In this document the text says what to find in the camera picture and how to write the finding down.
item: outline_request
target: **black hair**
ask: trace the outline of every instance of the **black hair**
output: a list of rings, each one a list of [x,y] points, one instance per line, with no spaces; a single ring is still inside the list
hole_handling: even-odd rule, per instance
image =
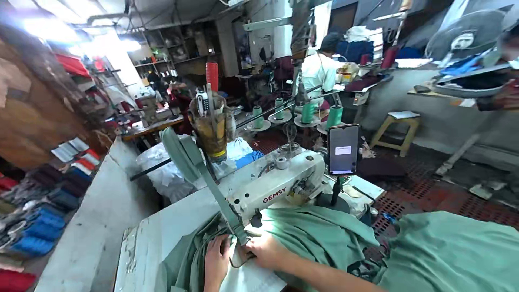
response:
[[[503,37],[503,42],[509,42],[514,37],[519,36],[519,20],[512,26],[511,29],[509,29],[507,32],[505,32],[505,35]]]
[[[320,52],[333,52],[335,53],[335,50],[337,48],[337,44],[343,39],[343,36],[339,33],[332,32],[327,34],[323,42],[321,43],[321,48],[319,49]]]

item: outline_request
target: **phone screen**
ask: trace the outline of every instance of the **phone screen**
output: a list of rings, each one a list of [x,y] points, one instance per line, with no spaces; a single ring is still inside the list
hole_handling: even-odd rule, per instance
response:
[[[330,174],[355,174],[359,153],[359,125],[332,127],[328,132]]]

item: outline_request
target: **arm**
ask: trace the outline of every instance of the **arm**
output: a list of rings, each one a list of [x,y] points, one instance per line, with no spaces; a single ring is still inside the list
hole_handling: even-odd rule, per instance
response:
[[[204,292],[219,292],[220,285],[227,275],[230,257],[228,237],[228,234],[217,236],[207,245]]]
[[[261,267],[292,274],[319,292],[383,292],[381,288],[345,271],[300,258],[280,245],[271,235],[254,238],[247,249]]]
[[[336,75],[337,69],[334,67],[328,68],[326,70],[326,75],[324,76],[323,81],[323,91],[328,92],[333,90],[333,86],[335,85],[335,75]]]

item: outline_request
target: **shelving unit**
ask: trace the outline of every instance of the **shelving unit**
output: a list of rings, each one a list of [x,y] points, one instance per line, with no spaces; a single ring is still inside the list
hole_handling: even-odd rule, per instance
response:
[[[216,58],[220,54],[214,21],[144,30],[120,37],[136,40],[142,45],[141,50],[128,53],[142,79],[146,78],[148,71],[154,71],[159,76],[164,74],[164,77],[171,76],[172,70],[178,75],[204,74],[204,65],[200,63],[205,62],[211,53],[215,53]]]

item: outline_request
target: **worker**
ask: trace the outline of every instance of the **worker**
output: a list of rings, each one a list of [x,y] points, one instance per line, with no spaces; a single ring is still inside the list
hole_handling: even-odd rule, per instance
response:
[[[332,59],[335,54],[335,48],[342,39],[342,36],[336,32],[329,33],[324,37],[321,48],[317,50],[317,54],[308,56],[301,65],[302,81],[305,90],[312,89],[318,85],[322,85],[310,93],[309,98],[317,97],[323,92],[331,91],[335,85],[335,75],[337,73],[336,62]],[[324,98],[312,100],[320,106]]]
[[[255,261],[259,266],[294,275],[319,292],[384,291],[375,284],[348,272],[301,258],[279,244],[270,234],[251,239],[245,248],[257,256]],[[204,292],[220,291],[220,285],[227,274],[229,257],[228,235],[220,235],[208,244]]]
[[[510,63],[512,79],[492,98],[478,98],[481,111],[519,109],[519,21],[501,36],[502,58]]]

